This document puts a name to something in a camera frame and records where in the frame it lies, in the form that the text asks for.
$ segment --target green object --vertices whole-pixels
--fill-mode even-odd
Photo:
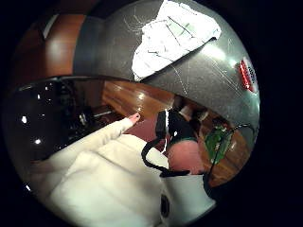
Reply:
[[[224,138],[225,134],[226,128],[218,126],[205,137],[205,145],[211,163],[214,162],[216,152],[218,152],[215,165],[224,157],[230,144],[232,133]]]

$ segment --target fisheye lens view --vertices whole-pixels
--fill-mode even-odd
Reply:
[[[256,72],[237,33],[191,0],[59,2],[16,46],[3,102],[25,188],[73,226],[206,216],[258,135]]]

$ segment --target hand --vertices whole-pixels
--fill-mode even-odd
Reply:
[[[135,123],[137,123],[139,121],[140,117],[141,117],[140,113],[135,113],[133,115],[130,115],[128,118],[132,121],[132,123],[134,125]]]

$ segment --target white paper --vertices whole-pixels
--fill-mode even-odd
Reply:
[[[216,21],[188,5],[165,0],[155,20],[142,27],[142,43],[135,50],[132,70],[140,81],[197,49],[219,39]]]

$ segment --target gray surface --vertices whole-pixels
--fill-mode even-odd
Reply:
[[[231,26],[216,12],[194,1],[179,1],[192,9],[213,17],[222,29],[219,40],[213,40],[202,48],[184,56],[171,66],[150,76],[141,82],[185,96],[212,111],[220,114],[234,125],[250,123],[258,128],[259,96],[242,88],[238,63],[243,57],[250,60],[241,40]],[[141,28],[155,19],[162,1],[144,0],[132,3],[116,11],[95,31],[98,38],[95,43],[79,39],[76,48],[76,58],[80,48],[89,52],[93,61],[92,67],[82,67],[79,61],[74,63],[74,76],[109,76],[134,81],[132,62],[134,51],[141,43]],[[88,17],[83,24],[82,32],[88,32],[90,26],[97,27],[98,22]],[[225,57],[213,56],[215,48]],[[243,136],[252,148],[252,133],[241,130]]]

